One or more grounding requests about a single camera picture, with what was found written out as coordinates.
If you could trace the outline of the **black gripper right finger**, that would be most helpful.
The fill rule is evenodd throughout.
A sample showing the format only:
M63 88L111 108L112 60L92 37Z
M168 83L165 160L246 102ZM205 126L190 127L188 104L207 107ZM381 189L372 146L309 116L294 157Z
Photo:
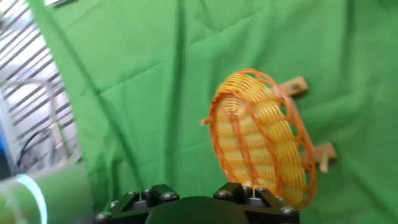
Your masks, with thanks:
M299 211L266 189L228 182L213 198L224 201L222 208L231 215L243 216L248 223L299 224Z

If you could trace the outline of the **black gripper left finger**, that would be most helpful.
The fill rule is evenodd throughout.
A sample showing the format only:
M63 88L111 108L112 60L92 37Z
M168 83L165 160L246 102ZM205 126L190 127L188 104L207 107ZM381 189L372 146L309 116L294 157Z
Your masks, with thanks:
M179 194L166 184L128 192L111 202L108 210L97 213L95 224L145 224L153 208L179 199Z

